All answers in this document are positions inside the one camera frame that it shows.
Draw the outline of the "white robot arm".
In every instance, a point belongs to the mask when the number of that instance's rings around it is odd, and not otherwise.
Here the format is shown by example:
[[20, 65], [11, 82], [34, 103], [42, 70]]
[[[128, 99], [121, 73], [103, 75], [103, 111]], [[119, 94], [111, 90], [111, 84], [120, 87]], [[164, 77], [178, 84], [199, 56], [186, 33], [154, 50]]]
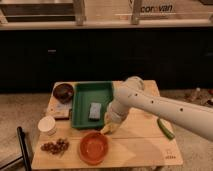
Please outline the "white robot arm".
[[131, 108], [149, 112], [213, 141], [212, 108], [151, 95], [137, 76], [127, 78], [114, 88], [113, 100], [105, 113], [104, 133], [115, 132], [127, 119]]

